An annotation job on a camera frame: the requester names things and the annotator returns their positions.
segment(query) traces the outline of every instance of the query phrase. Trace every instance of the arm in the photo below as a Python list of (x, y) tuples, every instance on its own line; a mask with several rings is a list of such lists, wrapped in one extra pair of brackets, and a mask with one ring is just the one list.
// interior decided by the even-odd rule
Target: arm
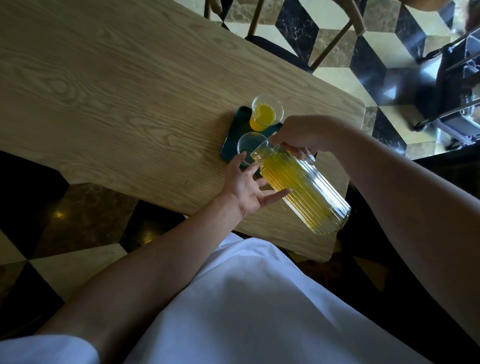
[(335, 118), (290, 117), (271, 141), (332, 152), (411, 271), (480, 343), (478, 199)]
[(93, 277), (38, 333), (85, 339), (102, 362), (127, 355), (228, 233), (245, 216), (289, 193), (261, 191), (265, 180), (252, 178), (257, 165), (240, 171), (244, 158), (232, 159), (223, 190), (210, 203)]

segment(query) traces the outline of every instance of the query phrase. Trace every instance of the ribbed glass pitcher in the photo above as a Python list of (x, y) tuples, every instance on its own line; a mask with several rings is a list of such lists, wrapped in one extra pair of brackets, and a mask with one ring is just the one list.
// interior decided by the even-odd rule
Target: ribbed glass pitcher
[(307, 160), (299, 160), (265, 140), (251, 156), (260, 163), (260, 174), (274, 190), (292, 189), (283, 199), (315, 234), (339, 231), (348, 219), (350, 205), (313, 165), (310, 152), (305, 152)]

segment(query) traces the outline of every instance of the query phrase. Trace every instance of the chair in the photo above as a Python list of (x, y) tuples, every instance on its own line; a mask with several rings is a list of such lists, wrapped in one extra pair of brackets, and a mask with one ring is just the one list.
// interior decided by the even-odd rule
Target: chair
[(222, 13), (222, 3), (220, 0), (205, 0), (204, 18), (210, 19), (210, 8), (218, 16)]
[(308, 73), (313, 73), (318, 66), (324, 61), (324, 59), (328, 56), (328, 54), (332, 51), (332, 49), (337, 45), (339, 40), (343, 37), (343, 35), (350, 29), (353, 25), (355, 29), (355, 33), (357, 36), (361, 36), (367, 30), (365, 27), (365, 23), (363, 22), (362, 16), (360, 14), (357, 5), (355, 4), (354, 0), (334, 0), (342, 10), (348, 15), (349, 21), (343, 27), (342, 30), (335, 36), (332, 42), (325, 48), (325, 50), (318, 56), (318, 58), (312, 63), (311, 66), (308, 66), (308, 62), (305, 63), (300, 57), (292, 54), (291, 52), (287, 51), (286, 49), (276, 45), (275, 43), (270, 42), (269, 40), (262, 38), (260, 36), (255, 36), (255, 30), (257, 29), (258, 20), (260, 19), (260, 12), (262, 11), (262, 7), (264, 5), (264, 0), (259, 0), (257, 3), (257, 7), (255, 9), (255, 13), (253, 14), (252, 22), (250, 23), (250, 28), (248, 30), (248, 35), (245, 37), (246, 40), (249, 42), (259, 46), (260, 48), (265, 49), (266, 51), (275, 54), (277, 57), (297, 66)]

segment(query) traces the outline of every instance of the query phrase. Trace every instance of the white sleeve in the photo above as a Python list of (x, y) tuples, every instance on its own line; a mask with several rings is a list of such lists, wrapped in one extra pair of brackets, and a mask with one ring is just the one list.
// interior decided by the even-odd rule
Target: white sleeve
[(99, 364), (89, 342), (68, 335), (35, 335), (0, 341), (1, 364)]

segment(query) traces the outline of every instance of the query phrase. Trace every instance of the wooden table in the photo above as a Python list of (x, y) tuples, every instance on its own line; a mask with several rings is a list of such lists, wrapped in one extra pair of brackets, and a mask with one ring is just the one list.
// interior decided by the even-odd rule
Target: wooden table
[[(0, 149), (70, 181), (189, 215), (220, 191), (220, 148), (256, 95), (276, 95), (286, 116), (361, 126), (359, 100), (171, 0), (0, 4)], [(317, 166), (345, 195), (338, 161), (323, 154)], [(320, 261), (335, 240), (283, 201), (237, 229)]]

